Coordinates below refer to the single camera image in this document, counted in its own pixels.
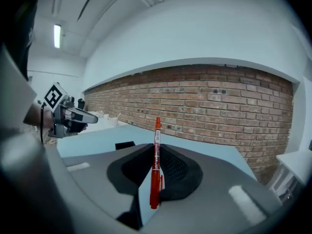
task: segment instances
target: white label strip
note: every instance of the white label strip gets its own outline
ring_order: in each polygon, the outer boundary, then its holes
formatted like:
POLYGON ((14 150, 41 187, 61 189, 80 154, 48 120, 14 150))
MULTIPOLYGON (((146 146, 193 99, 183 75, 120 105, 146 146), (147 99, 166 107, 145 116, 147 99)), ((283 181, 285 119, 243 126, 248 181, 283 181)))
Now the white label strip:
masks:
POLYGON ((160 130, 156 130, 155 143, 160 143, 160 130))
POLYGON ((84 162, 84 163, 81 163, 81 164, 78 164, 78 165, 74 165, 74 166, 67 166, 67 170, 69 172, 74 172, 74 171, 77 171, 77 170, 82 170, 82 169, 85 169, 85 168, 88 168, 90 167, 90 164, 87 163, 87 162, 84 162))

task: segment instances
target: gray surface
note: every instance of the gray surface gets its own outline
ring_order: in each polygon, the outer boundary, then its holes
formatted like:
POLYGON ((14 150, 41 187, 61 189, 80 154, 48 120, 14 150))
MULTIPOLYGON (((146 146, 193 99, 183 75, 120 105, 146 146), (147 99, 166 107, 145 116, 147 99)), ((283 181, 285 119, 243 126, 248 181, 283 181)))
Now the gray surface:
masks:
POLYGON ((133 197, 120 194, 107 177, 107 168, 115 160, 124 157, 146 144, 133 146, 117 152, 108 152, 98 155, 87 155, 64 158, 65 166, 72 166, 87 162, 90 167, 71 172, 77 185, 111 217, 117 218, 122 213, 130 210, 133 197))
POLYGON ((228 194, 235 185, 272 214, 280 207, 275 196, 264 186, 221 159, 172 147, 195 160, 203 171, 199 187, 183 200, 163 202, 153 218, 142 228, 148 234, 235 234, 250 228, 238 206, 228 194))
MULTIPOLYGON (((101 154, 115 150, 115 143, 134 141, 136 145, 154 142, 154 131, 132 125, 81 134, 58 140, 61 157, 101 154)), ((161 134, 161 143, 228 161, 256 180, 250 167, 234 146, 216 145, 161 134)))
POLYGON ((111 218, 89 199, 67 171, 57 149, 47 148, 46 152, 51 173, 60 194, 67 204, 76 234, 137 233, 137 231, 111 218))

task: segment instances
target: white wall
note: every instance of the white wall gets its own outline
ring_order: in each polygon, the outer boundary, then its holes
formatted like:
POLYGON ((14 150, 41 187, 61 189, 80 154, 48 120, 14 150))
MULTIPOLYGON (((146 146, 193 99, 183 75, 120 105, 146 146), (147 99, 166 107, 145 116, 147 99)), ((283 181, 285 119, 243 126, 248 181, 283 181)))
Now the white wall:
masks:
POLYGON ((32 76, 31 87, 37 93, 37 100, 43 101, 45 93, 53 82, 77 100, 81 98, 82 76, 85 59, 70 56, 55 48, 33 43, 28 57, 28 76, 32 76))
POLYGON ((312 60, 309 59, 307 69, 304 73, 303 83, 306 90, 306 117, 304 123, 304 131, 302 134, 301 143, 299 146, 300 151, 306 151, 309 148, 310 141, 312 140, 312 60))
POLYGON ((306 60, 287 18, 259 0, 166 0, 120 25, 98 46, 87 62, 83 90, 194 63, 245 65, 299 82, 306 60))

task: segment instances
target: white table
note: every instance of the white table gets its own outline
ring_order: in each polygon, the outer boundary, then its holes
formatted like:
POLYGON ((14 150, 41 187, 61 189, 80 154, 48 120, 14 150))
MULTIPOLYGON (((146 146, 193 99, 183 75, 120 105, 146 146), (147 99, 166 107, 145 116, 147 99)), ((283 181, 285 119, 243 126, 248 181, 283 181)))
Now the white table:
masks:
POLYGON ((277 155, 278 161, 284 165, 298 181, 306 185, 312 174, 312 151, 297 151, 277 155))

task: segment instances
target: red marker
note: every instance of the red marker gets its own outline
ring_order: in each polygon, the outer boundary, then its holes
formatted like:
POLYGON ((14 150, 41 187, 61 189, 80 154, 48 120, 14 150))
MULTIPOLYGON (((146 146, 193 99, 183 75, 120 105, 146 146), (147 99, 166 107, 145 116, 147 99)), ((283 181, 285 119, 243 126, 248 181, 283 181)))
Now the red marker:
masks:
POLYGON ((160 183, 160 117, 156 119, 155 139, 154 139, 154 161, 152 166, 150 205, 152 209, 157 209, 159 204, 159 183, 160 183))

